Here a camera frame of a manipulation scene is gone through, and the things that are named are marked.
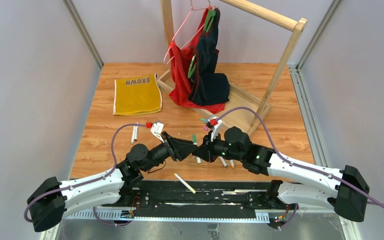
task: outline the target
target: dark blue garment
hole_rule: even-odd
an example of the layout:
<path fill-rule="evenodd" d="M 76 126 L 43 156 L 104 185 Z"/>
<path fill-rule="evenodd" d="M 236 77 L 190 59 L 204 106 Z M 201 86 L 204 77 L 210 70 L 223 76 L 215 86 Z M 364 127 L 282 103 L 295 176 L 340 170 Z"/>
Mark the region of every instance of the dark blue garment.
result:
<path fill-rule="evenodd" d="M 208 32 L 203 31 L 193 53 L 196 54 L 196 68 L 190 78 L 192 92 L 188 99 L 199 106 L 222 104 L 229 101 L 230 85 L 223 73 L 215 73 L 219 50 L 220 10 L 215 9 L 214 20 Z"/>

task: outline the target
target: yellow towel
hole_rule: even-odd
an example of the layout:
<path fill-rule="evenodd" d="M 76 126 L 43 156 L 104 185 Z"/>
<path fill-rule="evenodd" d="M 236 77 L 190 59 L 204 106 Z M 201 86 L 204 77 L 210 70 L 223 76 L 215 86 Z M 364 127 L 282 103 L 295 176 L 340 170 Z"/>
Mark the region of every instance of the yellow towel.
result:
<path fill-rule="evenodd" d="M 113 115 L 133 116 L 161 111 L 158 75 L 116 79 Z"/>

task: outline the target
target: red garment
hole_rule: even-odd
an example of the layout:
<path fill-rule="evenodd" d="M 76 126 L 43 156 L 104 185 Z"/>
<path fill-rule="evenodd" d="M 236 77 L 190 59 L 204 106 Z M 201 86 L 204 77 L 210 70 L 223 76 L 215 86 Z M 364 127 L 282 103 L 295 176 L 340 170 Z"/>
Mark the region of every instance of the red garment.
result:
<path fill-rule="evenodd" d="M 206 9 L 202 15 L 201 22 L 198 26 L 198 30 L 204 25 L 207 17 L 208 9 Z M 171 78 L 174 81 L 174 90 L 168 95 L 173 102 L 179 106 L 187 108 L 206 109 L 213 114 L 216 114 L 225 109 L 225 103 L 199 106 L 188 100 L 189 94 L 192 92 L 192 86 L 188 79 L 187 72 L 189 71 L 189 65 L 191 64 L 192 57 L 194 56 L 194 49 L 197 45 L 201 34 L 196 34 L 190 43 L 182 50 L 176 45 L 174 41 L 170 43 L 169 55 L 171 60 Z"/>

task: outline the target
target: wooden table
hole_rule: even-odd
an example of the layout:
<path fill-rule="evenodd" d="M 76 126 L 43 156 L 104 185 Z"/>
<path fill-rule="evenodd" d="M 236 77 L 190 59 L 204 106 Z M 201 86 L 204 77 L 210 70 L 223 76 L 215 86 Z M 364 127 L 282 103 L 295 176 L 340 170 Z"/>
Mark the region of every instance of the wooden table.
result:
<path fill-rule="evenodd" d="M 276 64 L 265 63 L 219 63 L 216 72 L 227 75 L 229 81 L 261 98 L 275 71 Z M 111 138 L 117 128 L 127 123 L 160 121 L 164 130 L 175 138 L 192 140 L 196 134 L 198 143 L 207 133 L 203 130 L 201 116 L 191 109 L 175 105 L 168 94 L 162 91 L 161 112 L 140 116 L 113 116 L 114 79 L 162 74 L 168 69 L 160 63 L 105 63 L 96 88 L 89 116 L 71 172 L 72 178 L 83 178 L 111 168 Z M 314 163 L 300 108 L 297 103 L 291 76 L 285 69 L 271 95 L 272 109 L 264 119 L 277 148 L 284 154 L 308 163 Z M 132 128 L 122 129 L 115 141 L 115 154 L 119 161 L 125 159 L 133 146 Z M 270 147 L 268 138 L 260 126 L 251 140 Z M 140 127 L 138 142 L 152 149 L 159 144 L 148 128 Z M 185 180 L 207 181 L 271 181 L 278 177 L 255 175 L 235 161 L 235 168 L 223 167 L 220 160 L 214 163 L 197 164 L 192 156 L 182 162 L 167 159 L 164 169 L 154 173 L 143 173 L 145 179 L 174 180 L 173 173 Z"/>

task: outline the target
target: wooden frame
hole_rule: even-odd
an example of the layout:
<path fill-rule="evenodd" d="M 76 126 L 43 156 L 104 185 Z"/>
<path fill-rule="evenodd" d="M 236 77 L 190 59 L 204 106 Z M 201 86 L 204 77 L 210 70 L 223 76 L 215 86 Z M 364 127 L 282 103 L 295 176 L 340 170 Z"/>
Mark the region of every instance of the wooden frame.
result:
<path fill-rule="evenodd" d="M 259 6 L 246 0 L 220 1 L 225 2 L 233 7 L 241 9 L 249 14 L 255 15 L 259 18 L 262 18 L 292 32 L 292 35 L 290 36 L 290 39 L 286 45 L 285 50 L 283 51 L 282 57 L 280 58 L 280 61 L 274 71 L 273 76 L 271 77 L 270 83 L 268 84 L 268 87 L 265 90 L 262 99 L 259 99 L 258 97 L 250 94 L 249 92 L 243 90 L 237 85 L 230 83 L 230 101 L 226 103 L 225 110 L 216 114 L 217 116 L 220 116 L 221 114 L 232 108 L 243 106 L 255 110 L 262 118 L 264 118 L 272 107 L 269 104 L 269 98 L 273 93 L 273 90 L 275 89 L 283 70 L 288 64 L 288 60 L 291 57 L 291 54 L 294 51 L 298 40 L 300 39 L 301 33 L 303 32 L 304 27 L 306 26 L 307 20 L 301 18 L 299 21 L 295 21 L 277 12 L 268 10 L 262 6 Z M 160 0 L 160 3 L 162 10 L 162 19 L 164 23 L 165 41 L 168 47 L 174 35 L 172 2 L 171 0 Z M 175 85 L 171 78 L 170 70 L 167 70 L 156 81 L 158 86 L 168 93 L 170 93 L 174 89 Z M 208 118 L 212 115 L 211 112 L 205 109 L 192 109 L 195 112 L 203 115 L 205 118 Z M 223 118 L 223 128 L 227 129 L 236 126 L 245 133 L 251 135 L 260 124 L 260 122 L 257 120 L 258 118 L 254 116 L 251 112 L 234 111 Z"/>

